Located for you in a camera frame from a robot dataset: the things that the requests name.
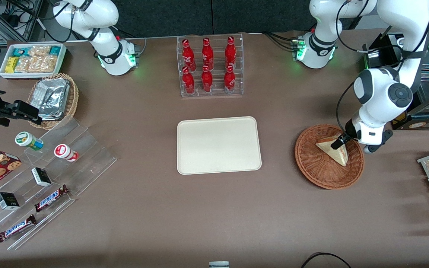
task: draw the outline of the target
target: table surface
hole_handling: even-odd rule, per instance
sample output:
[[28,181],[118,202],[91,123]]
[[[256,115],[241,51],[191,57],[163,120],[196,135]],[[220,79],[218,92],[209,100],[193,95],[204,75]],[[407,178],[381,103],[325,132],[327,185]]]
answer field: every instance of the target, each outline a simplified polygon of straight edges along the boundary
[[[380,29],[342,33],[353,47]],[[299,33],[285,33],[284,36]],[[0,245],[0,267],[299,267],[312,253],[338,254],[353,267],[429,265],[429,184],[416,162],[429,155],[429,131],[395,132],[365,156],[359,181],[324,190],[299,171],[293,146],[315,124],[335,124],[335,106],[361,70],[361,55],[340,46],[320,70],[292,61],[266,36],[244,34],[245,94],[182,99],[176,38],[148,39],[140,67],[107,74],[89,43],[69,43],[61,70],[77,83],[76,118],[119,160],[61,215],[17,251]],[[4,100],[26,100],[35,81],[1,79]],[[353,92],[342,122],[359,108]],[[251,116],[257,120],[257,171],[181,175],[177,124]],[[0,150],[21,154],[13,120]]]

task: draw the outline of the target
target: wicker basket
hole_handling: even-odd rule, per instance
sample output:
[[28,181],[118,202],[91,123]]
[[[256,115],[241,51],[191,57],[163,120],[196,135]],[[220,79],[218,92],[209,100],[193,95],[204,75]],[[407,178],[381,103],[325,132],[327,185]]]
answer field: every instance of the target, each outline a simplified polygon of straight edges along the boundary
[[[37,125],[37,124],[34,124],[32,122],[29,122],[29,124],[31,124],[33,127],[43,128],[43,129],[49,130],[49,129],[52,129],[55,125],[57,125],[62,120],[64,120],[64,122],[67,122],[68,121],[67,119],[71,119],[72,117],[74,117],[75,110],[77,109],[77,102],[79,100],[79,90],[77,89],[77,85],[74,83],[74,80],[70,76],[68,76],[64,73],[58,73],[56,75],[51,75],[51,76],[43,78],[43,80],[56,79],[56,78],[64,78],[70,82],[69,96],[67,97],[64,117],[63,117],[63,119],[61,119],[59,121],[42,121],[41,125]],[[34,87],[32,87],[31,93],[29,93],[28,103],[31,102],[32,94],[34,93],[35,88],[36,88],[36,85],[34,85]]]
[[341,133],[330,124],[320,124],[305,129],[296,142],[296,162],[301,172],[314,184],[326,189],[344,189],[354,184],[364,169],[364,154],[356,142],[346,144],[349,161],[341,166],[316,146],[319,139]]

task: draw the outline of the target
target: yellow snack package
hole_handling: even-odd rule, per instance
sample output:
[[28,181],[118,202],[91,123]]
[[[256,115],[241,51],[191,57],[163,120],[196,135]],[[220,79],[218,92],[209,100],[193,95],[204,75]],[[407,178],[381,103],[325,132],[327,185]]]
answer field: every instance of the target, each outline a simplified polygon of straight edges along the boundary
[[4,72],[5,73],[14,73],[14,68],[18,64],[18,61],[19,61],[19,57],[9,57],[7,59],[7,64],[6,64],[6,67],[4,69]]

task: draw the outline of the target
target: foil-wrapped food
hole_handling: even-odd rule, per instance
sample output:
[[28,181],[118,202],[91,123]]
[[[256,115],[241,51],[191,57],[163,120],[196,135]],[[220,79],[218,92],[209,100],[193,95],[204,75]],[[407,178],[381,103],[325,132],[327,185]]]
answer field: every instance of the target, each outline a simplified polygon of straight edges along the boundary
[[39,109],[43,121],[57,121],[64,117],[70,82],[64,78],[44,79],[36,84],[31,105]]

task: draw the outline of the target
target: coca-cola bottle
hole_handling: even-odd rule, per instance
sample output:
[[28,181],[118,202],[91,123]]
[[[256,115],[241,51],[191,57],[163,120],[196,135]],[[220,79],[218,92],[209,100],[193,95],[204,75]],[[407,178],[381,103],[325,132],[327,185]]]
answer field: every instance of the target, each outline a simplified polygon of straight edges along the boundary
[[203,38],[203,49],[201,50],[201,54],[203,55],[203,65],[208,66],[210,71],[213,70],[215,68],[215,58],[209,38]]
[[194,94],[194,79],[190,73],[190,70],[187,66],[183,66],[183,87],[185,88],[186,94],[193,95]]
[[235,79],[236,76],[233,73],[233,66],[228,66],[226,68],[227,72],[225,73],[225,92],[231,94],[235,90]]
[[213,75],[208,66],[203,66],[203,73],[201,74],[201,81],[203,82],[203,90],[207,93],[211,92],[213,88]]
[[190,47],[190,42],[188,39],[183,39],[183,61],[185,65],[189,68],[190,73],[193,73],[196,70],[196,63],[194,63],[194,53],[193,49]]
[[225,49],[225,66],[233,66],[233,69],[236,68],[236,47],[235,47],[235,38],[230,36],[228,37],[228,46]]

